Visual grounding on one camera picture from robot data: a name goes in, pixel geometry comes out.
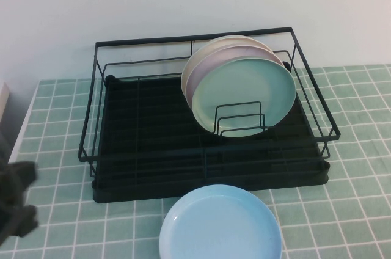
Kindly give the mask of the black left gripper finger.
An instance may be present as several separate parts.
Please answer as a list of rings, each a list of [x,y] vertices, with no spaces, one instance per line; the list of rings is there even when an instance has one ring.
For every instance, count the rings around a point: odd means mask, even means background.
[[[22,186],[30,186],[37,179],[37,165],[33,161],[9,163],[11,175]]]
[[[26,205],[17,208],[12,216],[12,236],[20,238],[30,234],[38,227],[37,208],[33,205]]]

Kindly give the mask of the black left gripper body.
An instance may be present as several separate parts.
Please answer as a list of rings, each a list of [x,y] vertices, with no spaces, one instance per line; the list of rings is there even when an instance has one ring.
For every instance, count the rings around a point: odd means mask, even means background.
[[[1,133],[1,235],[11,235],[15,210],[26,206],[23,192],[27,186],[20,185],[12,177],[9,158],[10,145]]]

